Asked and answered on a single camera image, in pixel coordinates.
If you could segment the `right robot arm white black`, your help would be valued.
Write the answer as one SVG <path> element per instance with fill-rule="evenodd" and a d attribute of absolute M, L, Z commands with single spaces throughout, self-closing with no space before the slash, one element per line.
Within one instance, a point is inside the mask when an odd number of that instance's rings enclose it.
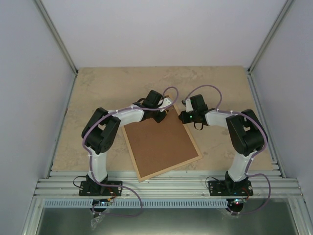
<path fill-rule="evenodd" d="M 202 95 L 186 98 L 182 103 L 186 108 L 179 115 L 183 124 L 199 123 L 201 130 L 204 126 L 226 128 L 235 149 L 235 156 L 230 169 L 225 173 L 225 179 L 207 182 L 210 195 L 240 195 L 249 187 L 247 173 L 253 159 L 268 143 L 267 134 L 256 114 L 251 109 L 242 112 L 209 109 Z"/>

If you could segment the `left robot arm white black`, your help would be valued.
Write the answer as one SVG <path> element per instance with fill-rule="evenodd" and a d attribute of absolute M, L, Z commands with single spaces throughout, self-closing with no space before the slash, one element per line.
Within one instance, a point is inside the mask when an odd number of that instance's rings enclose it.
<path fill-rule="evenodd" d="M 167 115 L 173 101 L 151 90 L 146 98 L 141 98 L 129 107 L 119 110 L 97 108 L 85 126 L 81 136 L 83 148 L 89 153 L 89 172 L 79 186 L 79 195 L 105 195 L 107 185 L 120 186 L 121 183 L 108 181 L 107 154 L 112 147 L 120 127 L 152 118 L 160 123 Z"/>

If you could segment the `wooden photo frame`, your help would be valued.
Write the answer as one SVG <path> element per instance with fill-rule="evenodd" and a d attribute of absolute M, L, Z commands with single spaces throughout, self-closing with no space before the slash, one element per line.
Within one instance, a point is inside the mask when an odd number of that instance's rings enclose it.
<path fill-rule="evenodd" d="M 123 126 L 122 132 L 139 182 L 202 159 L 176 104 L 161 123 L 150 118 Z"/>

